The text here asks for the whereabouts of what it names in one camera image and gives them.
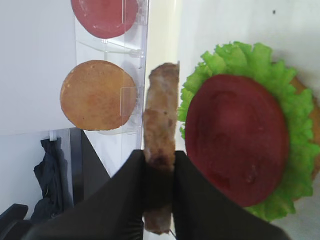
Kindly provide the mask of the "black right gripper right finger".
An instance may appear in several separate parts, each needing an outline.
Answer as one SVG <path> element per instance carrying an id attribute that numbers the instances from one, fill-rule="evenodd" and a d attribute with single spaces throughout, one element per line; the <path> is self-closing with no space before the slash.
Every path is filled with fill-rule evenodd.
<path id="1" fill-rule="evenodd" d="M 281 228 L 213 187 L 184 151 L 175 152 L 173 220 L 178 240 L 288 240 Z"/>

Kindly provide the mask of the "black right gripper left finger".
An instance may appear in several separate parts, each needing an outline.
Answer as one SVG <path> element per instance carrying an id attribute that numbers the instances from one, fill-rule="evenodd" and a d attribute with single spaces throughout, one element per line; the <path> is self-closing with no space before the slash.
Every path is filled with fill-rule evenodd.
<path id="1" fill-rule="evenodd" d="M 145 157 L 133 150 L 120 170 L 74 208 L 34 226 L 26 240 L 141 240 Z"/>

